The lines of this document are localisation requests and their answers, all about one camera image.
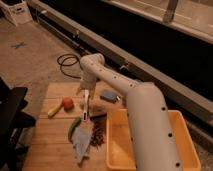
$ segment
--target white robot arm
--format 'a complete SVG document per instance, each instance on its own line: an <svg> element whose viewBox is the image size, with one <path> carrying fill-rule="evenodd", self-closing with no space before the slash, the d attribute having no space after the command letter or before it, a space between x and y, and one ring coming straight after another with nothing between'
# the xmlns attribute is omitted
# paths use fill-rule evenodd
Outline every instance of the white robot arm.
<svg viewBox="0 0 213 171"><path fill-rule="evenodd" d="M161 91L153 83L138 83L105 68L101 54L84 56L80 63L83 68L82 89L93 90L98 77L126 98L137 170L182 171Z"/></svg>

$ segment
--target black chair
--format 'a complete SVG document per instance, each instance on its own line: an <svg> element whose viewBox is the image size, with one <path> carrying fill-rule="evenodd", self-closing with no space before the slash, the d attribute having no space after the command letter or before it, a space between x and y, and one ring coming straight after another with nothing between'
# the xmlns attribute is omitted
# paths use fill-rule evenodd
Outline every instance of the black chair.
<svg viewBox="0 0 213 171"><path fill-rule="evenodd" d="M23 129L36 122L21 111L28 104L26 93L26 87L10 89L0 77L0 169L7 164L11 171L17 171L18 155L27 152L28 147L16 148Z"/></svg>

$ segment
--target yellow plastic bin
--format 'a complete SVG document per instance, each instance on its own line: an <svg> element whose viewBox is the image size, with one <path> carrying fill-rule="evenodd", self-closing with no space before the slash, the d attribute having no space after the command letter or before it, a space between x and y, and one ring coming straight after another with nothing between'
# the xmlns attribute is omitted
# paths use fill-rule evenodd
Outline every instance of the yellow plastic bin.
<svg viewBox="0 0 213 171"><path fill-rule="evenodd" d="M201 164L181 112L169 110L184 171L200 171ZM136 170L126 109L107 113L107 166L112 170Z"/></svg>

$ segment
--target black cable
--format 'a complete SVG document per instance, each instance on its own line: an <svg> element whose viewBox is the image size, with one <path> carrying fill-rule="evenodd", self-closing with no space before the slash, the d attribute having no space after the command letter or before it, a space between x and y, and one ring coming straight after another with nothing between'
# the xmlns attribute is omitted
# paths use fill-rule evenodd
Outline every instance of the black cable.
<svg viewBox="0 0 213 171"><path fill-rule="evenodd" d="M67 60L70 60L70 59L75 59L75 61L74 61L73 63L70 63L70 64L65 64L65 62L66 62ZM76 78L76 79L80 79L80 78L81 78L81 77L79 77L79 76L67 74L67 73L64 72L64 70L63 70L63 67L71 67L71 66L73 66L73 65L75 65L75 64L79 64L79 66L80 66L80 68L81 68L80 60L79 60L79 58L78 58L77 55L71 54L71 53L63 54L63 55L61 55L61 56L59 56L59 57L57 58L57 63L60 65L60 71L61 71L64 75L66 75L66 76L68 76L68 77L71 77L71 78Z"/></svg>

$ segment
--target floor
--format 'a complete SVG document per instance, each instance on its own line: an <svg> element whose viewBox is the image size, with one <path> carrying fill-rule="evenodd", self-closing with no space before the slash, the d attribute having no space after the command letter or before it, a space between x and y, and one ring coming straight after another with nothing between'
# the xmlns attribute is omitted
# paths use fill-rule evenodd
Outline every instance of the floor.
<svg viewBox="0 0 213 171"><path fill-rule="evenodd" d="M13 45L23 42L15 49ZM4 18L0 18L0 76L10 85L29 88L26 99L29 105L26 112L37 117L47 86L50 82L78 81L64 76L57 64L57 57L64 53L75 53L73 49L61 42L36 22L18 27ZM79 75L79 66L68 68L67 72ZM22 143L29 144L33 129L27 130ZM202 171L213 170L213 156L198 144Z"/></svg>

